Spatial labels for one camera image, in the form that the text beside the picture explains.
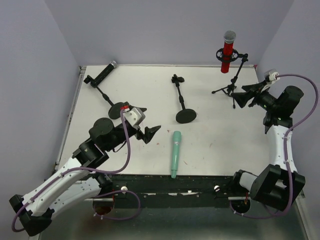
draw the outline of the silver microphone grille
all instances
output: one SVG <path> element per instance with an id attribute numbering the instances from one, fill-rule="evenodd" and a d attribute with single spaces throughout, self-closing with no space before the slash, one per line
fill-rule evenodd
<path id="1" fill-rule="evenodd" d="M 230 31 L 230 30 L 226 31 L 223 38 L 227 44 L 232 44 L 236 39 L 236 33 L 234 31 Z"/>

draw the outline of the red cylinder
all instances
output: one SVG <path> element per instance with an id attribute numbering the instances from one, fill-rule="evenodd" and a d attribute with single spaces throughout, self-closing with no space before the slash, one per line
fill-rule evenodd
<path id="1" fill-rule="evenodd" d="M 227 55 L 227 56 L 223 56 L 222 59 L 226 61 L 230 60 L 233 50 L 234 50 L 234 43 L 224 42 L 223 55 Z M 223 74 L 226 74 L 227 72 L 229 72 L 229 66 L 230 66 L 230 62 L 222 62 L 221 72 Z"/>

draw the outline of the green tube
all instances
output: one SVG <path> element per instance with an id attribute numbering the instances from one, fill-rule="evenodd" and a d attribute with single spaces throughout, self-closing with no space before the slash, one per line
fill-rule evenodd
<path id="1" fill-rule="evenodd" d="M 172 160 L 171 160 L 171 178 L 175 179 L 177 176 L 178 164 L 179 164 L 181 132 L 174 131 L 172 140 L 173 140 L 173 148 L 172 148 Z"/>

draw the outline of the gray wall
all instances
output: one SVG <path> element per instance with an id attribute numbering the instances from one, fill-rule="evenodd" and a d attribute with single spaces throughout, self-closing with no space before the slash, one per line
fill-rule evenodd
<path id="1" fill-rule="evenodd" d="M 221 64 L 226 30 L 257 64 L 293 0 L 45 0 L 81 65 Z"/>
<path id="2" fill-rule="evenodd" d="M 264 71 L 275 68 L 280 74 L 295 73 L 309 77 L 320 90 L 319 10 L 319 0 L 294 1 L 258 64 L 260 80 Z M 287 85 L 297 86 L 304 92 L 293 114 L 294 122 L 298 122 L 313 106 L 315 93 L 308 82 L 294 77 L 281 79 L 270 92 L 278 96 Z M 309 213 L 320 237 L 320 107 L 305 124 L 294 130 L 292 140 L 295 164 L 299 173 L 306 177 L 304 193 Z"/>
<path id="3" fill-rule="evenodd" d="M 0 239 L 26 240 L 8 200 L 53 170 L 79 70 L 43 0 L 1 1 L 0 22 Z"/>

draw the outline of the tripod stand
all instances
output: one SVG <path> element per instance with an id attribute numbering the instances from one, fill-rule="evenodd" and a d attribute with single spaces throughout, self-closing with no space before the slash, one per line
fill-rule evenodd
<path id="1" fill-rule="evenodd" d="M 230 60 L 225 60 L 223 59 L 223 57 L 229 57 Z M 241 54 L 241 53 L 238 53 L 237 50 L 233 50 L 232 51 L 232 55 L 231 56 L 226 56 L 224 55 L 223 53 L 223 48 L 220 48 L 217 52 L 216 52 L 216 58 L 223 62 L 223 63 L 231 63 L 235 60 L 237 60 L 238 58 L 241 58 L 241 65 L 236 73 L 236 75 L 230 80 L 231 81 L 231 84 L 225 86 L 225 87 L 222 87 L 218 90 L 215 90 L 215 91 L 212 91 L 212 94 L 215 94 L 217 92 L 220 92 L 222 91 L 225 95 L 227 95 L 228 97 L 231 97 L 232 98 L 232 101 L 233 101 L 233 109 L 236 108 L 236 105 L 235 105 L 235 99 L 231 96 L 231 94 L 234 92 L 234 90 L 237 88 L 237 86 L 235 85 L 237 79 L 238 79 L 238 75 L 240 73 L 240 70 L 241 68 L 243 67 L 244 63 L 248 61 L 248 54 L 245 53 L 245 54 Z"/>

